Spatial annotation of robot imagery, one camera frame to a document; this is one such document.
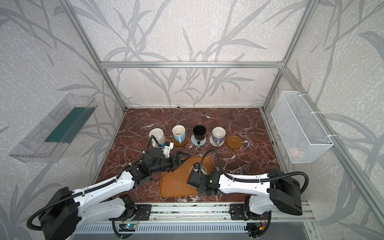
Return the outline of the light blue mug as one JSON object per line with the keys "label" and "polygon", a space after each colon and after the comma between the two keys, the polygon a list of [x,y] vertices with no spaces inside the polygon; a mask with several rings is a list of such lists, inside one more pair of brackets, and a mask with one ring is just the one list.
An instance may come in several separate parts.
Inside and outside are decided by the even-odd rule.
{"label": "light blue mug", "polygon": [[174,136],[174,139],[179,143],[182,144],[186,139],[186,129],[182,125],[176,125],[172,129],[172,133]]}

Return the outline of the black mug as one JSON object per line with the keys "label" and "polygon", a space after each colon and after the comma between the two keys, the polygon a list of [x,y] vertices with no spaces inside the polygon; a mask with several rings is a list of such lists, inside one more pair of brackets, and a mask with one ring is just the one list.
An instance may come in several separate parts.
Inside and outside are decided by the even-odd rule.
{"label": "black mug", "polygon": [[206,137],[206,132],[206,128],[202,125],[197,125],[193,128],[193,134],[198,141],[203,140],[204,137]]}

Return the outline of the white speckled mug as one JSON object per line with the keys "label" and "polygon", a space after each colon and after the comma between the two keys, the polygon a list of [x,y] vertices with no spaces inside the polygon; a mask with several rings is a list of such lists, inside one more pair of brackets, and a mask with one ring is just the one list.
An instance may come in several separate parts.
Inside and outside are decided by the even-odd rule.
{"label": "white speckled mug", "polygon": [[154,136],[155,139],[158,141],[158,143],[161,144],[163,143],[164,141],[164,138],[166,137],[165,134],[164,134],[164,131],[160,128],[155,128],[155,129],[152,129],[149,133],[149,137],[151,136]]}

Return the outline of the white mug purple handle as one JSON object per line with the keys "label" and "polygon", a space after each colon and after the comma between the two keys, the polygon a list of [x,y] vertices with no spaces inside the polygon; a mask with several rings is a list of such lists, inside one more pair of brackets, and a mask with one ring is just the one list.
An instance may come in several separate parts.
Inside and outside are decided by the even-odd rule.
{"label": "white mug purple handle", "polygon": [[226,136],[226,130],[222,127],[215,127],[212,131],[212,136],[215,142],[221,143]]}

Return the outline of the beige yellow mug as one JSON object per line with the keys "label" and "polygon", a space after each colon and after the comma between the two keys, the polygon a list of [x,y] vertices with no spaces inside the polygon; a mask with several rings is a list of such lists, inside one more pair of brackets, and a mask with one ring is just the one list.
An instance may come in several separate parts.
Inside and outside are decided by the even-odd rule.
{"label": "beige yellow mug", "polygon": [[201,167],[201,172],[199,174],[207,175],[207,169],[205,168],[205,166]]}

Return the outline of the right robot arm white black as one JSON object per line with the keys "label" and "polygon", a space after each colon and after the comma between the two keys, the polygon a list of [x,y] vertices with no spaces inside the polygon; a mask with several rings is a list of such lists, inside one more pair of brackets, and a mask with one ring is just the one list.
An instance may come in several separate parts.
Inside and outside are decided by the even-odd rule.
{"label": "right robot arm white black", "polygon": [[271,170],[262,175],[232,175],[220,171],[206,175],[192,171],[187,184],[197,189],[201,196],[222,194],[248,194],[245,212],[262,215],[277,211],[301,216],[303,214],[300,183],[280,170]]}

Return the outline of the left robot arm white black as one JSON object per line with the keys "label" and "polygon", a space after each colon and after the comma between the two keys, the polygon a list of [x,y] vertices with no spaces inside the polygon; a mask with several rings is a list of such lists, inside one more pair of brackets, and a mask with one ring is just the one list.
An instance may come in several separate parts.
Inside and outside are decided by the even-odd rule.
{"label": "left robot arm white black", "polygon": [[190,157],[180,151],[166,155],[154,148],[115,177],[74,191],[58,190],[38,215],[45,239],[65,240],[83,226],[121,217],[132,206],[129,199],[109,198],[147,183],[156,173],[174,172]]}

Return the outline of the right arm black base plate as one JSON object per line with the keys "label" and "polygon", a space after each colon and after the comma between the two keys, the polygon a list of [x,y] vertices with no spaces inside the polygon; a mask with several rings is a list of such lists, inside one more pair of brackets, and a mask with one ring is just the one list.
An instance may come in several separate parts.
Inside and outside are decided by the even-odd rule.
{"label": "right arm black base plate", "polygon": [[229,214],[231,215],[231,220],[271,220],[272,213],[264,212],[262,215],[252,213],[248,208],[245,207],[245,204],[230,204]]}

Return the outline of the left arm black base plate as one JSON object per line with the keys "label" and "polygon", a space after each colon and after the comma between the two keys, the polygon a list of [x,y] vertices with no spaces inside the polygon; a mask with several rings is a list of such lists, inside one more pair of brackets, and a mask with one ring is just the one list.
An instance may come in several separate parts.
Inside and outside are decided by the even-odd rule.
{"label": "left arm black base plate", "polygon": [[152,205],[134,205],[128,207],[121,215],[121,220],[125,221],[148,221],[151,214]]}

